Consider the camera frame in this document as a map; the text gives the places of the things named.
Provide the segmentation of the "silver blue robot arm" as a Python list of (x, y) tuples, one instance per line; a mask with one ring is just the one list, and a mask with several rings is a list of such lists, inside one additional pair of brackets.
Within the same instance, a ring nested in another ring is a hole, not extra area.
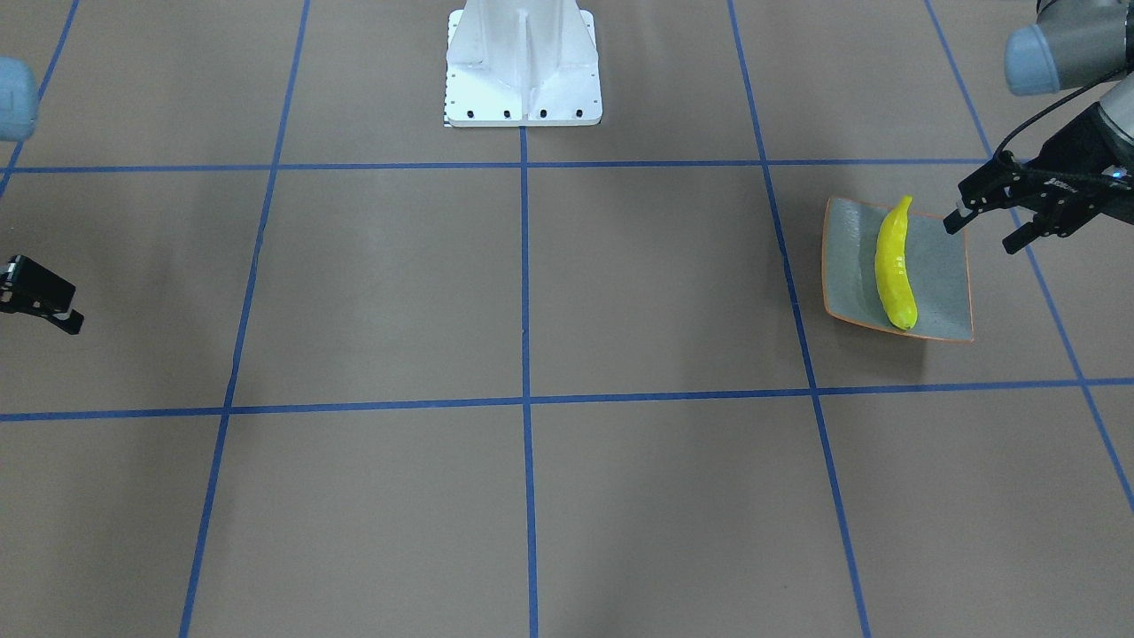
[(1015, 96), (1060, 94), (1060, 104), (1101, 84), (1108, 90), (1021, 161), (1005, 137), (992, 158), (959, 182), (959, 205), (943, 218), (959, 233), (989, 211), (1032, 211), (1004, 239), (1009, 254), (1046, 236), (1068, 237), (1105, 215), (1133, 221), (1133, 17), (1129, 1), (1038, 1), (1036, 20), (1006, 41), (1006, 84)]
[[(28, 141), (39, 118), (39, 85), (29, 65), (1, 58), (1, 138)], [(85, 316), (74, 308), (76, 287), (27, 255), (15, 254), (1, 277), (1, 311), (43, 318), (68, 335), (81, 334)]]

